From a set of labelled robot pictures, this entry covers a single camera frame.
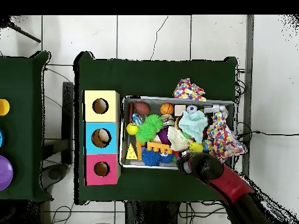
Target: blue block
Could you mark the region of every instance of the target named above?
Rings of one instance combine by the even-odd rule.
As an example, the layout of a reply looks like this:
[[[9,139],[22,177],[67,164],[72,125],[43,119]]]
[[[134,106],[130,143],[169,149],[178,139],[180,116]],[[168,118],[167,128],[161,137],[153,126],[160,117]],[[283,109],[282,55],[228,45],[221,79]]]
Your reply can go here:
[[[106,129],[110,136],[111,141],[108,146],[104,148],[98,148],[92,143],[91,137],[96,129]],[[86,154],[98,155],[98,154],[116,154],[117,153],[117,138],[119,132],[116,129],[115,122],[86,122]]]

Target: yellow triangle toy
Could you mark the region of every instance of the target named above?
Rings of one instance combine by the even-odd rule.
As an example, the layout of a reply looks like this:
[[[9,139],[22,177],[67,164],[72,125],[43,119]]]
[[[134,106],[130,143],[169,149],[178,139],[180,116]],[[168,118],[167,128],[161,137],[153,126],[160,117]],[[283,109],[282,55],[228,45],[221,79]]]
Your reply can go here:
[[[132,146],[132,144],[130,143],[130,145],[128,146],[128,152],[127,152],[127,160],[137,160],[137,156],[136,153],[134,151],[134,148]]]

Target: yellow ball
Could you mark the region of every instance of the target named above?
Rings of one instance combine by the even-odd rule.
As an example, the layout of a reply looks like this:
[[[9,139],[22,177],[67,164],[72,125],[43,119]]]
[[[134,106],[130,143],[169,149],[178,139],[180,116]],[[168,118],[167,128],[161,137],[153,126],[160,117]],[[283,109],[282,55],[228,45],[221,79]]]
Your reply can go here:
[[[192,152],[202,152],[203,151],[203,146],[197,142],[193,142],[189,145],[189,149]]]
[[[129,123],[127,125],[127,128],[126,128],[127,132],[129,135],[136,135],[137,131],[138,131],[138,126],[135,125],[134,123]]]

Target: confetti print cloth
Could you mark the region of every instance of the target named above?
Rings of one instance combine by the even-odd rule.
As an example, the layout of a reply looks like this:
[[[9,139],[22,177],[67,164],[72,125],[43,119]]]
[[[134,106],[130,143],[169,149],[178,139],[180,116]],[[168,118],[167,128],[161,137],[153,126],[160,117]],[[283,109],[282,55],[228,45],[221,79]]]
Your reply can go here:
[[[181,79],[173,92],[174,98],[205,102],[206,98],[202,96],[203,94],[205,94],[204,90],[198,87],[195,83],[191,84],[190,78]]]
[[[208,151],[221,163],[232,155],[244,153],[243,146],[234,138],[222,113],[214,114],[213,123],[209,126],[207,135],[208,140],[205,142],[208,144]]]

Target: green table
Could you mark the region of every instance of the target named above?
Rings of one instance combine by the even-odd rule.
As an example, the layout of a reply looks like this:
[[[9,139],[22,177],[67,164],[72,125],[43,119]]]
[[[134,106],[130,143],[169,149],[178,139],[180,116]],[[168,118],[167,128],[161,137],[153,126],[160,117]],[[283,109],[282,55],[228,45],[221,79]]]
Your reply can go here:
[[[8,100],[9,113],[0,116],[5,143],[0,155],[13,166],[13,180],[0,191],[0,199],[45,201],[51,197],[39,185],[43,154],[43,67],[48,52],[30,58],[0,57],[0,99]]]
[[[235,101],[237,60],[224,61],[128,61],[93,59],[80,53],[75,71],[75,199],[91,201],[199,201],[221,197],[194,177],[177,170],[121,168],[117,185],[84,186],[83,178],[83,90],[115,90],[125,95],[172,97],[181,78],[190,78],[204,89],[210,100]]]

